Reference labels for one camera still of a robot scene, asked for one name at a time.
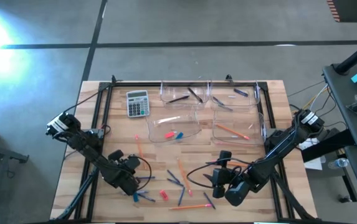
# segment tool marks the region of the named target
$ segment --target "marker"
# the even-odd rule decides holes
[[[184,192],[185,192],[185,187],[183,187],[183,190],[181,191],[181,195],[179,196],[178,206],[181,205],[181,201],[183,200]]]
[[[209,203],[211,204],[211,206],[216,209],[216,207],[214,206],[214,204],[211,202],[209,196],[207,196],[207,194],[205,192],[203,192],[203,195],[206,197],[206,199],[209,201]]]
[[[207,207],[211,207],[211,204],[174,207],[174,208],[169,208],[169,210],[181,210],[187,208],[207,208]]]

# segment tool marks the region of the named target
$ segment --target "sticker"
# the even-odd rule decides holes
[[[313,118],[311,118],[311,119],[308,121],[308,124],[309,124],[309,125],[312,125],[317,119],[318,119],[318,117],[315,115]]]
[[[302,123],[305,124],[313,116],[314,116],[314,113],[310,112],[305,118],[302,119]]]

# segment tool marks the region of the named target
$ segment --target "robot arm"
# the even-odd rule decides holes
[[[212,176],[205,175],[212,182],[213,197],[225,197],[233,206],[238,206],[249,191],[258,192],[274,174],[275,166],[298,144],[320,134],[324,121],[310,110],[300,110],[295,114],[292,126],[285,131],[275,131],[268,137],[265,146],[270,149],[263,158],[251,163],[243,172],[228,169],[231,152],[221,151]]]
[[[133,195],[139,185],[139,180],[133,174],[135,168],[140,165],[136,156],[128,156],[122,159],[123,152],[117,150],[108,156],[108,159],[100,153],[102,147],[103,130],[95,133],[92,130],[82,131],[77,118],[68,113],[62,113],[47,124],[46,135],[66,142],[72,149],[77,150],[88,159],[95,167],[98,167],[103,179],[114,188],[120,187],[127,195]]]

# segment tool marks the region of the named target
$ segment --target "white paper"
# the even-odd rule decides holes
[[[312,145],[317,144],[319,141],[317,138],[307,139],[305,142],[299,144],[301,150],[304,150]],[[305,162],[304,166],[306,169],[322,170],[321,158],[316,158],[311,161]]]

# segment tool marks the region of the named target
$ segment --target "calculator display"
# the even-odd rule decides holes
[[[128,97],[146,96],[146,92],[141,93],[129,93]]]

